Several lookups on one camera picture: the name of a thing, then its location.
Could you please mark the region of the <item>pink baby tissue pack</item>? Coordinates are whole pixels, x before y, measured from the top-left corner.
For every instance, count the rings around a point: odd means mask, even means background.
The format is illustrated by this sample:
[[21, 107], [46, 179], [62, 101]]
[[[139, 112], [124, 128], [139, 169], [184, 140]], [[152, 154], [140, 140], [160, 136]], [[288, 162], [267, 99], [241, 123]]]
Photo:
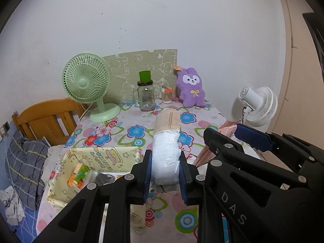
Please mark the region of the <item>pink baby tissue pack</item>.
[[218, 130], [206, 128], [203, 133], [205, 146], [194, 160], [193, 165], [200, 167], [209, 163], [221, 154], [225, 144], [231, 144], [236, 150], [244, 152], [243, 146], [231, 139], [240, 123], [240, 121], [226, 121]]

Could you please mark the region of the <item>white cotton pad pack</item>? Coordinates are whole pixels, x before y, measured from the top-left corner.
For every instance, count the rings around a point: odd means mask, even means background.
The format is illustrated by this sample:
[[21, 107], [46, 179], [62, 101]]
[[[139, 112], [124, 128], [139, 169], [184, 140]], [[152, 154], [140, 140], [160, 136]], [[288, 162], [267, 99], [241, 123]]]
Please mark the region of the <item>white cotton pad pack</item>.
[[175, 185], [179, 182], [180, 115], [175, 109], [165, 108], [156, 117], [151, 161], [151, 180], [155, 185]]

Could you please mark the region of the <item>green orange tissue pack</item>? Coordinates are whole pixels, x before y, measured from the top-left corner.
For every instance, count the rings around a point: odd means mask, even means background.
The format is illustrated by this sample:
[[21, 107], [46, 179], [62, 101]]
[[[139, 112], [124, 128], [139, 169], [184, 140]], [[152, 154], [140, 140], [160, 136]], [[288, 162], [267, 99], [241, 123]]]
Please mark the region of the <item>green orange tissue pack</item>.
[[84, 163], [78, 163], [68, 179], [67, 185], [75, 190], [80, 190], [89, 171], [90, 169]]

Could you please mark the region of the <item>white standing fan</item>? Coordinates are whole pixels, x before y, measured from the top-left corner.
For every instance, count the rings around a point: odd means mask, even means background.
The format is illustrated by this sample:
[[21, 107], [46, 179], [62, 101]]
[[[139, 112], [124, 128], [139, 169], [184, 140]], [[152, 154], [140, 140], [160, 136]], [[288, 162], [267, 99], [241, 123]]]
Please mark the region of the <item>white standing fan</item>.
[[239, 92], [239, 99], [246, 106], [243, 117], [254, 127], [262, 127], [268, 124], [278, 108], [277, 96], [268, 87], [260, 87], [254, 90], [245, 86]]

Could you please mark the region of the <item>floral tablecloth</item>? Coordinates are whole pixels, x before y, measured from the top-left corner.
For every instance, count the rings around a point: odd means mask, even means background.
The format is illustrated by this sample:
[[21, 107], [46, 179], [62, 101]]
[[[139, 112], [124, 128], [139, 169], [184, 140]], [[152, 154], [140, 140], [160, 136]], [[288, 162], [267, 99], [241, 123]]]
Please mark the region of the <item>floral tablecloth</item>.
[[[119, 115], [109, 121], [95, 124], [83, 117], [64, 148], [54, 146], [48, 151], [48, 162], [43, 173], [48, 180], [48, 190], [58, 185], [58, 196], [43, 195], [38, 210], [36, 232], [40, 234], [63, 206], [74, 196], [69, 190], [64, 174], [63, 158], [68, 151], [84, 149], [87, 155], [101, 155], [112, 148], [138, 147], [143, 155], [151, 149], [156, 117], [165, 108], [180, 112], [179, 148], [189, 163], [204, 147], [203, 132], [207, 128], [218, 129], [226, 118], [209, 102], [203, 107], [185, 108], [179, 99], [171, 103], [156, 102], [155, 109], [143, 112], [132, 103], [121, 104]], [[198, 208], [186, 206], [178, 191], [165, 187], [151, 188], [145, 205], [131, 213], [132, 242], [196, 242], [198, 235]]]

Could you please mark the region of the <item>crumpled white cloth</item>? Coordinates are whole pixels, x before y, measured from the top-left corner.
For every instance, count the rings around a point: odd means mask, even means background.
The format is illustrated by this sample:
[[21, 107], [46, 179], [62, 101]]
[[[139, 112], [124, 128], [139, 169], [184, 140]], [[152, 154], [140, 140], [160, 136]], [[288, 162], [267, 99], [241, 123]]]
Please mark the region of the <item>crumpled white cloth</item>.
[[7, 189], [1, 190], [0, 198], [4, 204], [8, 224], [13, 227], [18, 226], [25, 218], [25, 212], [18, 193], [12, 186], [9, 186]]

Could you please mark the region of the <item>purple plush bunny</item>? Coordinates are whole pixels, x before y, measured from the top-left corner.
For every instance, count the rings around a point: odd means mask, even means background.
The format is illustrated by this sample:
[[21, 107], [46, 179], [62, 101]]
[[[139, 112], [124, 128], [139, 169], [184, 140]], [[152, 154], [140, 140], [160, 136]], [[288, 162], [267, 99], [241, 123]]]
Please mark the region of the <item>purple plush bunny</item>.
[[193, 67], [181, 68], [177, 72], [176, 87], [179, 99], [185, 108], [205, 105], [205, 91], [202, 80]]

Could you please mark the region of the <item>small toothpick jar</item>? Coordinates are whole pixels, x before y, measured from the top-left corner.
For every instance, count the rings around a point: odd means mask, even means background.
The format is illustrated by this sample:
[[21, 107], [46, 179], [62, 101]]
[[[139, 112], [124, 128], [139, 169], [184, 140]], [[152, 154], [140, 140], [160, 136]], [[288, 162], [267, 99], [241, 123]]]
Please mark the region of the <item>small toothpick jar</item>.
[[175, 90], [169, 87], [162, 86], [161, 88], [161, 100], [163, 103], [168, 104], [172, 102]]

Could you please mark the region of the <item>yellow cartoon fabric storage box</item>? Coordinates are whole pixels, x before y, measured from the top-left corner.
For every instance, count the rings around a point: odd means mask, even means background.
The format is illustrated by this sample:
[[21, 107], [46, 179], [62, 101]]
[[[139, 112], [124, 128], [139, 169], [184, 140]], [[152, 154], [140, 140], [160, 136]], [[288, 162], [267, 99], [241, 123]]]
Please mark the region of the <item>yellow cartoon fabric storage box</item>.
[[[71, 148], [56, 164], [50, 175], [47, 201], [62, 210], [87, 184], [94, 182], [98, 173], [110, 173], [118, 178], [129, 174], [132, 167], [143, 161], [138, 147]], [[87, 173], [80, 190], [67, 185], [78, 163], [84, 163]]]

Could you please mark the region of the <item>grey plaid pillow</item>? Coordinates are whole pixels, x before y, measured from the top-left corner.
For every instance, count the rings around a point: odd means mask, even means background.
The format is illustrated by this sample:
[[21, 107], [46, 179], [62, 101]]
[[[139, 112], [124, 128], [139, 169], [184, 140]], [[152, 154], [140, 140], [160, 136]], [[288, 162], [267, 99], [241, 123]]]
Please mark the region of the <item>grey plaid pillow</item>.
[[7, 150], [5, 170], [22, 204], [32, 211], [40, 205], [45, 189], [41, 179], [48, 154], [44, 139], [31, 140], [16, 131]]

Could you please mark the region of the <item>glass mason jar mug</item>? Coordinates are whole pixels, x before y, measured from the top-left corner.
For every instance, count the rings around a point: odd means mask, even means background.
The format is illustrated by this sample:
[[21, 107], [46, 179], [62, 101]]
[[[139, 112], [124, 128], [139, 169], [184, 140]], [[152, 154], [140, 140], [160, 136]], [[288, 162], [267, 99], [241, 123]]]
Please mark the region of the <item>glass mason jar mug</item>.
[[141, 111], [153, 111], [155, 108], [153, 80], [149, 70], [139, 72], [140, 80], [133, 90], [133, 102]]

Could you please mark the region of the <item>green desk fan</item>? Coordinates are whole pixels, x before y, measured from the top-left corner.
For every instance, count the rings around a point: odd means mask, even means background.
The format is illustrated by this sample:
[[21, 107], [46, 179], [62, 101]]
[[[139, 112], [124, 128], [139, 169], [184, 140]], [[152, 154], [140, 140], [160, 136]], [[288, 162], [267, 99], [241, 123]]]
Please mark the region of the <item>green desk fan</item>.
[[100, 56], [92, 53], [74, 56], [63, 69], [62, 84], [67, 95], [74, 101], [81, 104], [96, 103], [97, 107], [90, 112], [92, 122], [109, 121], [121, 111], [115, 103], [104, 103], [110, 73], [107, 62]]

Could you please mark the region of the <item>wall power outlet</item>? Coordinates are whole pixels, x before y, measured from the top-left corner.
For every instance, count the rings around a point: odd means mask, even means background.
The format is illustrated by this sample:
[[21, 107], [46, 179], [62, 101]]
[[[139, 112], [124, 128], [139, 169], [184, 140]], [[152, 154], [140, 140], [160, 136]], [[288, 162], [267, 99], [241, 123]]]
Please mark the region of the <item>wall power outlet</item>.
[[0, 130], [1, 130], [1, 134], [2, 134], [2, 135], [6, 135], [7, 132], [10, 130], [10, 125], [9, 125], [9, 123], [6, 122], [6, 123], [5, 123], [5, 124], [0, 128]]

